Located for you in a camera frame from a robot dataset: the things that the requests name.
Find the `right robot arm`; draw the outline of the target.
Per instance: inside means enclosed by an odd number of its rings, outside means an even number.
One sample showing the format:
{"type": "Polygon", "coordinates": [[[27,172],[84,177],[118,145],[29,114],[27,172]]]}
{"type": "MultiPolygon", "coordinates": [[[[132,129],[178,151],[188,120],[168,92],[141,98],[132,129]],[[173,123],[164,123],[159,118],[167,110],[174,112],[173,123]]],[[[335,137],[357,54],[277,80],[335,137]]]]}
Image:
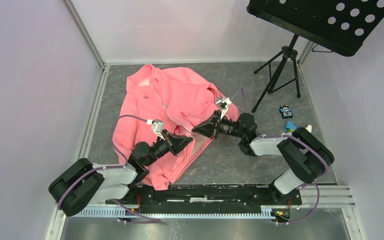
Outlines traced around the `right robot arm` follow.
{"type": "Polygon", "coordinates": [[[212,140],[219,134],[238,137],[239,149],[247,156],[282,156],[288,169],[270,183],[268,191],[269,199],[275,204],[286,201],[292,191],[313,184],[335,161],[330,150],[305,127],[281,135],[258,134],[257,127],[250,113],[242,113],[234,121],[216,110],[192,131],[212,140]]]}

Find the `white object behind arm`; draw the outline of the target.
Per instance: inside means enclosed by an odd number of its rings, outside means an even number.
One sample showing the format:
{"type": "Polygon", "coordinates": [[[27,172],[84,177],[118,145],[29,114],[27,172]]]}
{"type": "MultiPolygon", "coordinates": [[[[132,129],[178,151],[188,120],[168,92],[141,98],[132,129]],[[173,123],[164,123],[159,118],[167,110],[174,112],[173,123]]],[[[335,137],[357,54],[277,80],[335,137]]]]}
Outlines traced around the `white object behind arm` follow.
{"type": "Polygon", "coordinates": [[[305,127],[305,129],[308,131],[308,132],[312,132],[313,130],[313,126],[311,124],[307,125],[307,127],[305,127]]]}

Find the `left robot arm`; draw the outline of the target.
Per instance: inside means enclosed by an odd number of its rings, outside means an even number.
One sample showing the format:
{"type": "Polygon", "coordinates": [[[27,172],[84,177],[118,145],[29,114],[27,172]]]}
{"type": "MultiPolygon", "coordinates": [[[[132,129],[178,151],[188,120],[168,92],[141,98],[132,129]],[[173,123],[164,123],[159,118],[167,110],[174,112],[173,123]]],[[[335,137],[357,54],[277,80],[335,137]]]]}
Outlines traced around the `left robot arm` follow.
{"type": "Polygon", "coordinates": [[[164,129],[153,144],[138,142],[127,163],[99,165],[81,158],[49,185],[48,192],[68,217],[80,213],[88,204],[111,199],[131,204],[137,198],[137,190],[131,185],[150,173],[147,168],[168,153],[178,155],[192,141],[192,137],[164,129]]]}

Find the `pink zip-up jacket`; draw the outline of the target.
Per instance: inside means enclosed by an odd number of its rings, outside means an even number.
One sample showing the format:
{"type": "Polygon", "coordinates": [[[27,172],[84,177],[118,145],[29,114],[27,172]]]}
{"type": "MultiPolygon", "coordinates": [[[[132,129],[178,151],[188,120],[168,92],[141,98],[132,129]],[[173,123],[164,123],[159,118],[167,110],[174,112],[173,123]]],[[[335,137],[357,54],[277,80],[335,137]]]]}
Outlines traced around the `pink zip-up jacket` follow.
{"type": "Polygon", "coordinates": [[[216,99],[221,96],[213,83],[190,68],[144,65],[126,79],[121,118],[112,135],[119,162],[126,161],[137,143],[152,144],[157,140],[148,119],[163,121],[172,134],[193,137],[193,142],[177,156],[168,153],[148,167],[143,183],[157,191],[167,190],[210,145],[210,138],[192,129],[213,115],[218,109],[216,99]]]}

